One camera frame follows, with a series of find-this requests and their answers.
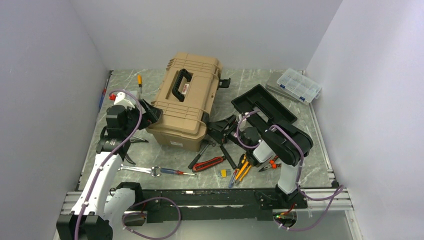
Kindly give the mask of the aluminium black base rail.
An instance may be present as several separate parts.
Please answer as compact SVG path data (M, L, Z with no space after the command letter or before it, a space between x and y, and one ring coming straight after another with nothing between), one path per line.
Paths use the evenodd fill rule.
M294 226L291 214L307 211L309 216L316 211L343 211L349 220L353 239L363 236L350 195L346 189L333 200L328 196L334 188L306 188L305 195L297 193L288 199L275 188L232 188L232 189L142 189L136 182L123 182L117 192L106 192L104 212L111 214L110 202L120 201L123 189L134 193L135 198L128 204L125 214L146 211L148 223L162 223L181 217L183 221L257 219L269 221L271 215L280 217L286 227Z

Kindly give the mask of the orange handled pliers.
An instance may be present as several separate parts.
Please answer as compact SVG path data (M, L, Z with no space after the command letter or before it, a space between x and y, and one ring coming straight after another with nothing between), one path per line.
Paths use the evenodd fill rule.
M259 172L264 172L269 169L280 168L282 166L282 163L278 162L278 160L279 160L279 157L277 155L274 158L271 158L269 162L259 170Z

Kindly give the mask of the yellow handled screwdriver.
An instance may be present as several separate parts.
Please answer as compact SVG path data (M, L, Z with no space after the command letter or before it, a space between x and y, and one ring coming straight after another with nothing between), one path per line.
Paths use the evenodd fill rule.
M143 92L143 79L140 74L137 75L137 84L138 84L139 93L141 94Z

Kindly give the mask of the black tool tray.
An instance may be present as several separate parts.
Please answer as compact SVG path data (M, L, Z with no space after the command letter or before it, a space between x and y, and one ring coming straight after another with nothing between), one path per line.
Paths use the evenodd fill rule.
M234 98L231 104L239 113L249 113L255 110L262 112L267 117L267 120L264 120L256 113L247 118L247 121L261 132L281 121L293 124L298 120L292 112L283 106L261 84L257 84L247 92Z

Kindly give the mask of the black handled cutters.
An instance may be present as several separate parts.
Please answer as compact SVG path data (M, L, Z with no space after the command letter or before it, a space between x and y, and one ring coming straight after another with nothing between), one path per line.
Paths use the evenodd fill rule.
M149 141L145 138L139 137L139 136L133 136L129 142L131 144L141 144L141 143L149 143ZM130 165L135 166L137 163L133 159L134 151L130 148L128 150L128 153L125 155L124 160L129 163Z

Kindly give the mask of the small claw hammer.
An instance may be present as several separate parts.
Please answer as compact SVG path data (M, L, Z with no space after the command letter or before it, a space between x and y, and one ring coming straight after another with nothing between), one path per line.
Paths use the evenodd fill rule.
M216 143L213 142L212 140L205 140L204 141L205 146L199 151L199 153L194 157L194 159L191 161L191 163L188 165L188 168L191 170L194 165L199 161L199 159L202 157L202 155L204 154L204 152L207 150L207 148L209 146L215 146Z

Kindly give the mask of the red black utility knife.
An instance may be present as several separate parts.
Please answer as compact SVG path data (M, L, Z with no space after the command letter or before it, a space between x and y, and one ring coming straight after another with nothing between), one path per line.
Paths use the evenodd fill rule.
M224 160L226 160L224 156L217 156L206 161L197 162L191 170L193 173L199 173L222 163Z

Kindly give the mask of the tan plastic toolbox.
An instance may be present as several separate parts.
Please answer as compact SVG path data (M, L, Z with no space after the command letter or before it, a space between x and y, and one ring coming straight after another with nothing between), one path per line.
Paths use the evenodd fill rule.
M216 57L178 52L151 103L162 115L146 131L161 145L199 151L217 91L231 83L221 79L222 70Z

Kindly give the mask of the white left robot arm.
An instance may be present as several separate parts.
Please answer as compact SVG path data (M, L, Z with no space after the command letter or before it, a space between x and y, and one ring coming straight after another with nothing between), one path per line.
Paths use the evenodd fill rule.
M93 169L85 188L68 214L60 214L56 229L62 240L111 240L124 212L144 203L141 185L122 182L107 201L116 173L121 170L130 139L138 130L156 124L163 110L145 100L135 105L117 103L106 110L106 125L100 132Z

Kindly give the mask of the silver combination wrench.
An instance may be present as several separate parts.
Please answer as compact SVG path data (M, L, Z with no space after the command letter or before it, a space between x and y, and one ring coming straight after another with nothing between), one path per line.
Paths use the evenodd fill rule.
M162 174L160 172L159 166L153 166L153 167L139 167L139 166L127 166L127 165L121 165L118 171L132 171L132 172L140 172L140 173L146 173L150 176L157 178L160 177Z

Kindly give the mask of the orange black utility knife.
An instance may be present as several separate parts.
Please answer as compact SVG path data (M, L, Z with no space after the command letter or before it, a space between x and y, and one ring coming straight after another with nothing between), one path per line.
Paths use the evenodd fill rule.
M239 158L239 162L236 168L236 175L234 179L234 183L236 185L239 184L244 179L244 177L250 171L251 167L252 165L248 161L247 154L246 153L242 154Z

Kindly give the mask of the blue red screwdriver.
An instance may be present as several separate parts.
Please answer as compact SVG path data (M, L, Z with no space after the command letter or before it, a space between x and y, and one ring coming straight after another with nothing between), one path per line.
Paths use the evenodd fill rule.
M197 176L197 174L195 173L189 173L189 172L184 172L184 171L180 171L180 170L175 170L175 169L171 169L171 168L161 168L160 172L163 174L170 174L170 175L188 175L188 176Z

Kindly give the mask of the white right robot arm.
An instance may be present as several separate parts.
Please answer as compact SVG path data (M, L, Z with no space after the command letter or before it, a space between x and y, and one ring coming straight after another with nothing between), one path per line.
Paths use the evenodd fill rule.
M292 122L274 117L265 121L257 111L252 111L241 119L232 115L210 122L207 133L221 145L231 141L244 149L247 164L252 167L269 164L273 157L281 161L275 190L275 200L280 207L289 207L300 194L301 168L314 143Z

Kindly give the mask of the large black-handled hammer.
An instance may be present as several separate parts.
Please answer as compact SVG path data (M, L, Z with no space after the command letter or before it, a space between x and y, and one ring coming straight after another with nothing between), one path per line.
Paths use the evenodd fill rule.
M237 168L237 165L235 164L233 158L231 157L231 155L229 154L229 152L226 149L226 144L228 143L228 140L226 139L213 139L219 146L220 150L222 151L225 159L228 161L228 163L230 164L231 168L233 170L235 170Z

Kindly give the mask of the grey flat case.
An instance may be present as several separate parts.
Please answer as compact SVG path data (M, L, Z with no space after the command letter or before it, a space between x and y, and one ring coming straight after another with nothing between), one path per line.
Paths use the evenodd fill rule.
M278 72L278 71L273 71L266 84L265 84L265 89L268 90L271 93L277 94L279 96L285 97L289 100L295 101L295 102L299 102L299 100L293 96L291 96L290 94L284 92L284 90L278 86L277 80L283 75L282 72Z

